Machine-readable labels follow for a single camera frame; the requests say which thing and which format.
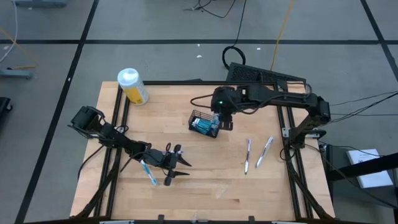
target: wooden tabletop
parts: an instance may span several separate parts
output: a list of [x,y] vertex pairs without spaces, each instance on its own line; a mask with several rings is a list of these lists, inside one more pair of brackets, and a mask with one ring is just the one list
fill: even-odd
[[[213,93],[216,86],[146,86],[149,102],[144,106],[130,106],[126,133],[131,139],[152,143],[152,148],[164,150],[168,142],[172,147],[181,144],[183,158],[192,167],[181,164],[175,170],[188,172],[178,176],[171,186],[153,186],[138,162],[132,161],[119,175],[112,219],[154,220],[159,214],[166,220],[295,220],[286,164],[279,158],[282,138],[275,106],[266,106],[253,115],[233,116],[233,131],[220,131],[216,139],[188,130],[192,110],[210,113],[210,109],[197,108],[190,99]],[[103,82],[97,108],[108,122],[112,119],[117,82]],[[289,85],[289,90],[303,92],[302,85]],[[210,105],[210,98],[196,101]],[[121,106],[118,121],[123,112]],[[293,109],[298,125],[307,112]],[[274,142],[261,166],[254,168],[268,138]],[[249,171],[244,174],[247,141],[252,140]],[[316,140],[306,143],[317,147]],[[100,145],[88,141],[85,158]],[[83,168],[78,182],[71,215],[76,215],[98,189],[104,159],[103,150]],[[301,149],[308,189],[319,204],[334,216],[333,206],[319,152]],[[121,164],[128,160],[123,152]],[[159,183],[164,175],[159,168],[150,167]],[[302,216],[303,199],[298,189]],[[108,192],[104,195],[101,214],[105,213]]]

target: yellow cable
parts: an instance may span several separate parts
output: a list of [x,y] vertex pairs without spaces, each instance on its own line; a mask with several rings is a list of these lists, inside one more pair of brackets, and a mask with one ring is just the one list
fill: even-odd
[[286,16],[285,16],[285,19],[284,19],[284,23],[282,24],[282,27],[280,28],[279,35],[278,35],[278,38],[276,40],[276,45],[275,45],[275,49],[274,49],[274,56],[272,58],[272,63],[271,63],[271,68],[270,68],[271,71],[272,71],[272,68],[274,67],[276,55],[277,55],[277,52],[278,52],[280,37],[282,36],[282,33],[283,33],[283,31],[285,29],[285,26],[286,26],[287,19],[289,18],[289,14],[290,14],[290,12],[292,10],[292,7],[293,7],[293,1],[294,0],[290,1],[289,9],[287,10],[287,13],[286,13]]
[[11,35],[9,35],[3,28],[0,27],[0,31],[1,31],[6,37],[8,37],[8,39],[10,39],[10,40],[12,41],[12,43],[14,43],[15,46],[17,46],[17,47],[19,48],[19,50],[21,50],[21,51],[25,54],[25,56],[26,56],[27,58],[29,58],[29,59],[34,63],[34,65],[18,66],[18,67],[15,67],[15,68],[13,68],[13,69],[36,68],[36,66],[37,66],[36,59],[33,58],[32,56],[30,56],[30,55],[27,53],[27,51],[26,51],[23,47],[21,47],[21,46],[11,37]]

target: plastic bottle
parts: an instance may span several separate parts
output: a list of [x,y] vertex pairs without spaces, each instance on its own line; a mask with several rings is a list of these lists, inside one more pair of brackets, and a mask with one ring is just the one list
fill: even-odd
[[148,102],[149,94],[137,70],[133,68],[121,70],[118,74],[118,82],[131,103],[140,106]]

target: white bottle cap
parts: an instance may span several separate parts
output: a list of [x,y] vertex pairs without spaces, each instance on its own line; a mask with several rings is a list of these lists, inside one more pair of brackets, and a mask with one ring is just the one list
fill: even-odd
[[125,68],[118,74],[118,82],[122,88],[132,88],[139,84],[139,74],[133,68]]

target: concrete floor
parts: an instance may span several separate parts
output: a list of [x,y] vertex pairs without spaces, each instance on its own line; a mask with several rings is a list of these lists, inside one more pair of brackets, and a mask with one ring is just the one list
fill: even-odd
[[[19,39],[78,40],[92,0],[69,0],[61,9],[18,9]],[[237,0],[225,19],[205,12],[183,11],[196,0],[101,0],[88,39],[234,39],[243,0]],[[209,10],[223,14],[231,1],[213,2]],[[395,0],[369,0],[369,7],[386,40],[398,40]],[[250,0],[241,39],[275,39],[289,0]],[[0,2],[0,27],[14,33],[14,11]],[[359,0],[299,0],[295,2],[283,39],[377,40]],[[225,80],[222,50],[228,44],[85,45],[63,107],[44,169],[30,204],[27,222],[67,218],[76,189],[76,173],[86,141],[67,128],[82,105],[95,105],[102,81],[115,80],[126,67],[136,68],[144,80]],[[0,45],[0,55],[7,45]],[[0,222],[12,223],[43,145],[65,77],[77,45],[24,44],[38,61],[31,80],[0,79],[0,96],[12,99],[14,110],[0,132]],[[268,69],[274,45],[240,44],[247,64]],[[388,48],[398,58],[398,45]],[[240,62],[234,53],[228,61]],[[15,49],[0,68],[26,65]],[[274,70],[306,78],[313,91],[330,103],[353,100],[398,89],[380,45],[281,45]],[[345,113],[372,103],[362,101],[333,107]],[[396,113],[398,98],[368,113]],[[396,117],[354,117],[325,127],[324,141],[358,148],[377,148],[381,154],[397,152]],[[342,220],[391,223],[392,210],[335,195],[337,217]]]

